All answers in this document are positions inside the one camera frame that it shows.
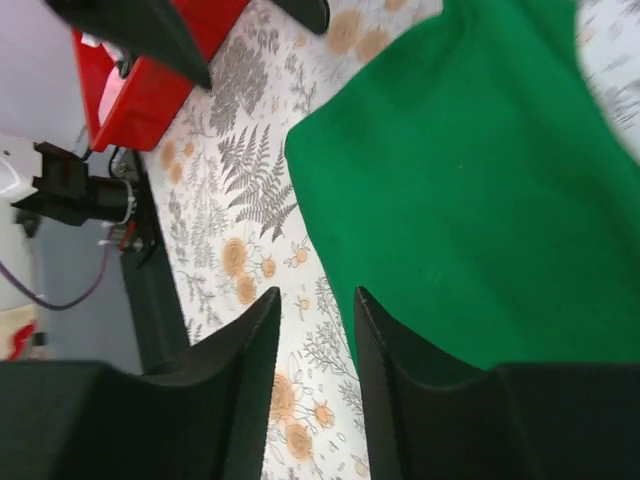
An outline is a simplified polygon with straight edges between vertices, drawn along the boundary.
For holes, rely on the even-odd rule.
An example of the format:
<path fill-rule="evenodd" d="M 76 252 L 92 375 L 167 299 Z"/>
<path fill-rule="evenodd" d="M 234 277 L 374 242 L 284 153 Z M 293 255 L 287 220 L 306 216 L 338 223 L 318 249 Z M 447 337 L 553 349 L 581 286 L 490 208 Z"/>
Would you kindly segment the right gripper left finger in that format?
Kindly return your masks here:
<path fill-rule="evenodd" d="M 268 289 L 140 375 L 97 361 L 1 366 L 5 479 L 257 479 L 281 322 Z"/>

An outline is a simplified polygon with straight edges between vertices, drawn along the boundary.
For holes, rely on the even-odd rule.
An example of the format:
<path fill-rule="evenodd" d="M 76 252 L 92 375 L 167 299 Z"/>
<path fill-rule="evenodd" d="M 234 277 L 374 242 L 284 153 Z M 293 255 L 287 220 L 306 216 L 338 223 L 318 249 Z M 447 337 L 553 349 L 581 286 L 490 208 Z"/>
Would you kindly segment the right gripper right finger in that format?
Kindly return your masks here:
<path fill-rule="evenodd" d="M 364 288 L 355 338 L 375 479 L 635 479 L 639 368 L 475 368 L 423 339 Z"/>

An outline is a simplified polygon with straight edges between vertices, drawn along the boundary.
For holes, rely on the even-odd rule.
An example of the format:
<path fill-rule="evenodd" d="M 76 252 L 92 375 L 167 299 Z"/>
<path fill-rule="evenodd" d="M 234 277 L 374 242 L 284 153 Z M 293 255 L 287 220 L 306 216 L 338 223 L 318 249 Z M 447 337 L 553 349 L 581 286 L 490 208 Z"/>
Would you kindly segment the green t shirt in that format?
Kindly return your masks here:
<path fill-rule="evenodd" d="M 639 358 L 639 169 L 572 1 L 448 1 L 287 134 L 348 341 L 366 288 L 479 367 Z"/>

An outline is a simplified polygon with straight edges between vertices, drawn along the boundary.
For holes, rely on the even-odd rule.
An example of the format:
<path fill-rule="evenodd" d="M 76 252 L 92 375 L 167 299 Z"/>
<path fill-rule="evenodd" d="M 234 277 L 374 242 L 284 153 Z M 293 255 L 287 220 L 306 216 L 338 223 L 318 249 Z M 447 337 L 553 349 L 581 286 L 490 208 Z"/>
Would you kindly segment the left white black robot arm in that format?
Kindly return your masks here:
<path fill-rule="evenodd" d="M 50 1 L 72 29 L 88 153 L 149 151 L 191 89 L 213 87 L 209 63 L 243 1 Z M 63 224 L 104 221 L 121 229 L 120 251 L 153 253 L 148 183 L 90 175 L 85 156 L 47 142 L 1 147 L 1 197 L 20 211 Z"/>

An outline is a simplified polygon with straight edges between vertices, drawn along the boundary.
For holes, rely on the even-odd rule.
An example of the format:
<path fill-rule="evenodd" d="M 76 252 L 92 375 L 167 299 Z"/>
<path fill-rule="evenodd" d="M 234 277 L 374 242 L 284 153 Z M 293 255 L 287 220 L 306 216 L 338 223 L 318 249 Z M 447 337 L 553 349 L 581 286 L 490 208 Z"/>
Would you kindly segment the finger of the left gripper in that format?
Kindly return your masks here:
<path fill-rule="evenodd" d="M 314 34 L 325 34 L 329 27 L 327 0 L 272 0 L 272 3 Z"/>
<path fill-rule="evenodd" d="M 49 8 L 71 27 L 136 56 L 152 58 L 210 89 L 208 61 L 170 1 L 58 1 Z"/>

